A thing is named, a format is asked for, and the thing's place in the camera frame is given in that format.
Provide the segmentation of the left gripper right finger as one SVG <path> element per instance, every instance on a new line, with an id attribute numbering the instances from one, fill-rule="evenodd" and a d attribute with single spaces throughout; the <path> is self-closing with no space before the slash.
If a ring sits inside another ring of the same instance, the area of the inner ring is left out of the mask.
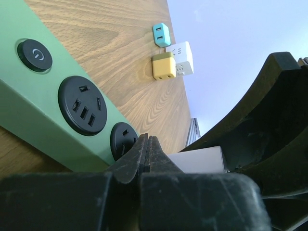
<path id="1" fill-rule="evenodd" d="M 236 173 L 186 174 L 147 144 L 140 177 L 142 231 L 269 231 L 270 217 L 258 185 Z"/>

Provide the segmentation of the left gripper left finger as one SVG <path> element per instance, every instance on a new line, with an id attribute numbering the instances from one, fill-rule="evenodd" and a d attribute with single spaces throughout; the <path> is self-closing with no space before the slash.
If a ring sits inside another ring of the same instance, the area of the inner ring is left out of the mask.
<path id="1" fill-rule="evenodd" d="M 3 231 L 137 231 L 138 177 L 147 148 L 141 135 L 100 173 L 28 173 L 0 181 Z"/>

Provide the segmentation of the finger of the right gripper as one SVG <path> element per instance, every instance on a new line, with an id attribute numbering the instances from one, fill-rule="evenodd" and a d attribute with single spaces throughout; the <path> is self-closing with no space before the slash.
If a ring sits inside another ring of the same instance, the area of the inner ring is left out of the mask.
<path id="1" fill-rule="evenodd" d="M 228 173 L 252 179 L 271 230 L 308 228 L 308 67 L 271 53 L 236 106 L 186 151 L 220 146 Z"/>

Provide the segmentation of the white charger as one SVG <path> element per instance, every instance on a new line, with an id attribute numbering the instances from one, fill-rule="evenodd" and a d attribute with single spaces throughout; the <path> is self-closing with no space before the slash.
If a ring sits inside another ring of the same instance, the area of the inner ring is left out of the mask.
<path id="1" fill-rule="evenodd" d="M 168 154 L 167 157 L 184 173 L 228 173 L 220 146 Z"/>

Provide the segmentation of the white cube adapter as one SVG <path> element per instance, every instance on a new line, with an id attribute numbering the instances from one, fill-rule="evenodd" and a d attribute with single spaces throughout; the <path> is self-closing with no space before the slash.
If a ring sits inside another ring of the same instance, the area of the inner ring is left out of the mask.
<path id="1" fill-rule="evenodd" d="M 191 75 L 194 73 L 193 55 L 188 41 L 170 45 L 165 52 L 172 52 L 176 61 L 177 76 Z"/>

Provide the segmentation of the green power strip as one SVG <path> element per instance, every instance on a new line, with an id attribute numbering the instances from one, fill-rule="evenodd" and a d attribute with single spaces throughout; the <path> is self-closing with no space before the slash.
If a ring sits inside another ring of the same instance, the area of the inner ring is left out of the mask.
<path id="1" fill-rule="evenodd" d="M 112 165 L 110 99 L 22 0 L 0 3 L 0 124 L 74 172 Z"/>

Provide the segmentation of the yellow usb charger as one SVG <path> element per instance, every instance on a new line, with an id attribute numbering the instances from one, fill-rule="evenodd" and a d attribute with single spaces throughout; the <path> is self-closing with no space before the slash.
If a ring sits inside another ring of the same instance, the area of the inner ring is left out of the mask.
<path id="1" fill-rule="evenodd" d="M 172 52 L 156 54 L 152 57 L 153 78 L 155 80 L 173 79 L 176 77 L 176 60 Z"/>

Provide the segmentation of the teal usb charger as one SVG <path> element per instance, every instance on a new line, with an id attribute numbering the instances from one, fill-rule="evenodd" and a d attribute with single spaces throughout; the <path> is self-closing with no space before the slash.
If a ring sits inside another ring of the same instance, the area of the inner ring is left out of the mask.
<path id="1" fill-rule="evenodd" d="M 156 24 L 152 27 L 154 42 L 160 48 L 165 48 L 171 45 L 171 37 L 169 27 L 164 23 Z"/>

